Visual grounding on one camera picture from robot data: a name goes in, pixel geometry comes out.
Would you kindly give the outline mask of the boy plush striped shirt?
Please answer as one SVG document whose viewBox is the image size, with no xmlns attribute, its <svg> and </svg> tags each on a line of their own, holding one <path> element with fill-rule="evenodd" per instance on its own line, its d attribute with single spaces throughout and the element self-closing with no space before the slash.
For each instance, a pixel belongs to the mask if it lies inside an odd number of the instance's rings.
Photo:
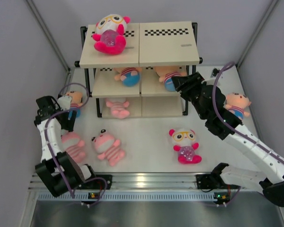
<svg viewBox="0 0 284 227">
<path fill-rule="evenodd" d="M 249 117 L 250 113 L 245 111 L 251 105 L 251 101 L 244 94 L 229 93 L 226 96 L 226 103 L 224 108 L 234 114 L 239 119 L 243 120 L 244 117 Z"/>
<path fill-rule="evenodd" d="M 169 92 L 176 91 L 172 77 L 187 76 L 187 72 L 183 71 L 180 66 L 155 66 L 153 69 L 159 76 L 159 82 L 163 83 L 165 89 Z"/>
<path fill-rule="evenodd" d="M 69 92 L 65 93 L 64 96 L 71 96 L 72 97 L 70 110 L 77 109 L 76 118 L 78 118 L 81 114 L 80 107 L 83 104 L 83 94 L 79 91 L 69 91 Z"/>
</svg>

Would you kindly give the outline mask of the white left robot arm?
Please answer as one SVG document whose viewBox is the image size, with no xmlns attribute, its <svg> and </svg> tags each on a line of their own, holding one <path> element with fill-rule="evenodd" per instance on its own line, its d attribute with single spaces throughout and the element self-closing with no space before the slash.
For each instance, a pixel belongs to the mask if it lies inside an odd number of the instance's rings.
<svg viewBox="0 0 284 227">
<path fill-rule="evenodd" d="M 79 166 L 67 153 L 62 143 L 63 132 L 73 132 L 77 107 L 71 107 L 72 97 L 44 96 L 36 100 L 38 105 L 34 124 L 38 128 L 42 142 L 42 156 L 35 172 L 49 192 L 58 197 L 74 190 L 79 185 L 92 189 L 98 178 L 90 165 Z"/>
</svg>

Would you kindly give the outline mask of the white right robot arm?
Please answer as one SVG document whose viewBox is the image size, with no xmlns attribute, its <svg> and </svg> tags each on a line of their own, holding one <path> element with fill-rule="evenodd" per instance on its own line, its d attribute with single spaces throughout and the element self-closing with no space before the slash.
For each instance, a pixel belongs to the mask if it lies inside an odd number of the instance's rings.
<svg viewBox="0 0 284 227">
<path fill-rule="evenodd" d="M 233 146 L 259 171 L 240 169 L 220 163 L 211 172 L 215 187 L 226 184 L 248 188 L 262 194 L 276 206 L 284 207 L 284 158 L 254 136 L 242 120 L 224 108 L 226 96 L 216 84 L 208 84 L 197 72 L 173 77 L 180 96 L 192 103 L 208 131 Z"/>
</svg>

